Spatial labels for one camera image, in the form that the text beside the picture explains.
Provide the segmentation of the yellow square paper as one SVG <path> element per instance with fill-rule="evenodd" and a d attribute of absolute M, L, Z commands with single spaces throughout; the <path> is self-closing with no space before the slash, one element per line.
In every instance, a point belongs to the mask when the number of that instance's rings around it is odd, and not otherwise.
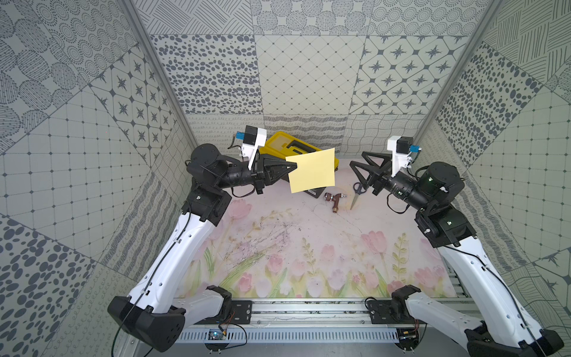
<path fill-rule="evenodd" d="M 335 186 L 334 149 L 288 156 L 285 160 L 297 165 L 297 168 L 288 174 L 292 193 Z"/>

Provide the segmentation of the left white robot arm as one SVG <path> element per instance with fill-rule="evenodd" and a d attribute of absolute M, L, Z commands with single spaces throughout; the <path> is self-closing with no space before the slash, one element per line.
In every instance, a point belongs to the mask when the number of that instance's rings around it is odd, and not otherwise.
<path fill-rule="evenodd" d="M 228 190 L 250 185 L 261 194 L 297 168 L 294 162 L 259 152 L 248 157 L 239 161 L 224 156 L 212 144 L 193 150 L 186 162 L 191 191 L 170 238 L 135 288 L 127 296 L 114 297 L 108 306 L 120 330 L 152 350 L 169 350 L 192 324 L 231 320 L 232 294 L 219 286 L 208 286 L 181 306 L 173 302 L 187 269 L 230 205 Z"/>

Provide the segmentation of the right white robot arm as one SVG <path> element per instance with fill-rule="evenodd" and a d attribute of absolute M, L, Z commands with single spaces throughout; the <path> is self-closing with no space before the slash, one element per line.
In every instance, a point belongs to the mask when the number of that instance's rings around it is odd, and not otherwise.
<path fill-rule="evenodd" d="M 394 170 L 396 159 L 388 154 L 362 156 L 364 162 L 349 164 L 361 188 L 374 195 L 386 190 L 416 210 L 418 229 L 456 272 L 482 315 L 473 318 L 407 285 L 391 295 L 397 318 L 425 322 L 470 356 L 552 356 L 564 347 L 559 334 L 542 327 L 513 295 L 472 224 L 452 205 L 465 187 L 455 166 L 434 162 L 415 177 L 406 169 Z"/>

